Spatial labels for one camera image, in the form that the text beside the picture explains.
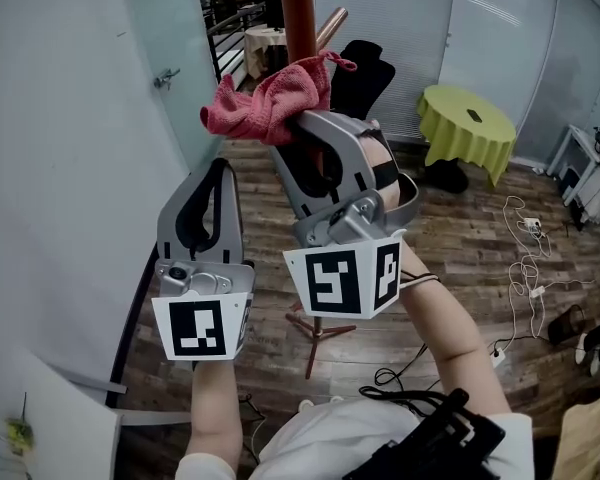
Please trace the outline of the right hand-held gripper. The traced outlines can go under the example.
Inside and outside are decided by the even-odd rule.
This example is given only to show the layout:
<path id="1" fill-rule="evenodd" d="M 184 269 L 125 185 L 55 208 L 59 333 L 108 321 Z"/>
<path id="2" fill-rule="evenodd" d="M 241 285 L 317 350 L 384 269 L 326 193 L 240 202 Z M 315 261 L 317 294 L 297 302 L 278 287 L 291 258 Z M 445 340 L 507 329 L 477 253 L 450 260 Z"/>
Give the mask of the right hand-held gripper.
<path id="1" fill-rule="evenodd" d="M 384 209 L 380 193 L 369 189 L 375 177 L 360 144 L 368 129 L 344 114 L 307 110 L 296 119 L 300 144 L 269 148 L 302 219 L 293 226 L 300 247 L 283 255 L 311 317 L 370 320 L 399 296 L 402 235 L 417 214 L 420 191 L 401 174 L 402 204 Z"/>

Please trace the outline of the person's right hand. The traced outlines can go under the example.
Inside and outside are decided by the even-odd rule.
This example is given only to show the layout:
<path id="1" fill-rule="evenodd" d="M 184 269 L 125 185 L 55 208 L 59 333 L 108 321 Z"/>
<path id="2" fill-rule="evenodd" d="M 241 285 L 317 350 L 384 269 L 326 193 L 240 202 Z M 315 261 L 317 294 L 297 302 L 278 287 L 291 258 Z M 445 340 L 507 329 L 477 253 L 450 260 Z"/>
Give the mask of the person's right hand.
<path id="1" fill-rule="evenodd" d="M 375 177 L 385 210 L 393 210 L 400 203 L 399 170 L 390 149 L 380 139 L 378 130 L 365 130 L 359 137 L 365 157 Z"/>

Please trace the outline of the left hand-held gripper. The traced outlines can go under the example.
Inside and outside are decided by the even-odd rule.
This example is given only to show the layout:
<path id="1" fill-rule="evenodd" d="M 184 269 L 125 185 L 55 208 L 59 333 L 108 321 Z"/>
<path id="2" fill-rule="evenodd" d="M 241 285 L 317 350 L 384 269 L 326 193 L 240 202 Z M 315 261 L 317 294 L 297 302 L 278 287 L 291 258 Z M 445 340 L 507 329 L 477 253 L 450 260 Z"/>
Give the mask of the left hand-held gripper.
<path id="1" fill-rule="evenodd" d="M 242 231 L 235 172 L 223 158 L 186 177 L 161 210 L 158 251 L 173 260 L 156 263 L 152 307 L 167 359 L 223 361 L 240 353 L 255 286 L 253 267 L 241 264 Z"/>

